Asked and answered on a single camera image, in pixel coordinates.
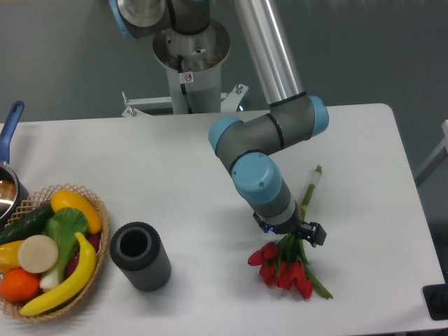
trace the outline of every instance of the saucepan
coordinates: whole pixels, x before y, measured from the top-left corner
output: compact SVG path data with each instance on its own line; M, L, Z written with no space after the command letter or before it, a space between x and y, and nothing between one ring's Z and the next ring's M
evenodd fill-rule
M27 189L9 167L11 139L24 108L23 101L16 101L13 104L0 133L0 232L22 200L28 197Z

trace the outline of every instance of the gray floor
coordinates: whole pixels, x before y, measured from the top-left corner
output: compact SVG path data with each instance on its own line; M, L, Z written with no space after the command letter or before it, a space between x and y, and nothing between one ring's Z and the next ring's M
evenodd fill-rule
M388 104L415 172L448 119L448 2L277 2L308 93L329 106ZM266 109L231 1L211 3L232 39L223 90L248 85L247 109ZM27 105L23 120L34 121L118 117L121 91L169 95L151 38L123 40L105 0L0 1L0 79L0 120L16 99ZM419 193L443 249L448 160Z

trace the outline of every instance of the yellow bell pepper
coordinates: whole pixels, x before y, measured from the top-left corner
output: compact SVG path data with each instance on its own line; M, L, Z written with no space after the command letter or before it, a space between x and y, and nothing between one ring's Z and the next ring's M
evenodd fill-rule
M70 300L87 286L95 271L97 264L97 252L84 234L75 233L80 244L79 263L75 272L58 287L29 301L20 310L23 316L35 316L55 308Z
M87 218L88 230L91 235L101 231L102 223L97 210L82 195L71 190L57 191L51 197L51 207L56 213L63 208L74 208L81 211Z
M11 243L0 245L0 272L3 274L19 268L19 260L17 259L17 252L23 240L13 241Z

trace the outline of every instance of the woven basket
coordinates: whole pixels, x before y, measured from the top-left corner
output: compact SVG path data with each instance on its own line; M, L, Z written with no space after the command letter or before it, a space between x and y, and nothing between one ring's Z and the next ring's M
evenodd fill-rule
M8 225L14 225L14 222L23 217L25 214L30 212L31 210L44 205L46 203L50 202L51 197L59 190L72 190L79 195L84 196L89 203L98 211L98 214L101 218L101 223L103 225L101 229L101 242L99 245L99 250L97 253L97 266L95 267L94 274L84 289L79 292L74 299L69 301L68 303L59 306L55 309L52 309L50 311L47 311L45 313L42 313L38 316L28 317L28 316L22 316L20 315L19 311L23 307L22 304L13 304L11 302L6 301L2 298L0 295L0 310L3 311L4 314L12 316L14 319L25 321L25 322L42 322L42 321L48 321L50 319L59 317L68 311L70 309L73 309L76 305L78 305L87 295L90 288L92 287L93 283L98 277L98 273L101 269L102 263L104 261L104 255L106 254L107 250L107 244L109 240L109 220L107 217L106 208L104 207L104 203L100 200L100 198L94 194L92 191L88 190L84 186L77 186L77 185L55 185L50 186L48 188L42 189L40 192L35 192L33 195L28 196L28 199L22 201L21 205L17 207L15 213L11 216L11 218L8 220ZM3 279L3 274L0 273L0 283Z

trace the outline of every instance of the tulip bouquet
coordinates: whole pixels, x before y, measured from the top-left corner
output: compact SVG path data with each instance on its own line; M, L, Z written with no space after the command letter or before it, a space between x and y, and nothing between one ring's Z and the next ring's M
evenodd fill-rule
M322 168L319 165L300 205L302 219L305 219L309 201L321 175ZM248 264L260 266L260 276L266 286L277 286L287 291L295 287L304 299L309 299L314 289L323 298L333 299L330 292L311 272L303 239L294 233L287 234L277 243L268 242L249 257Z

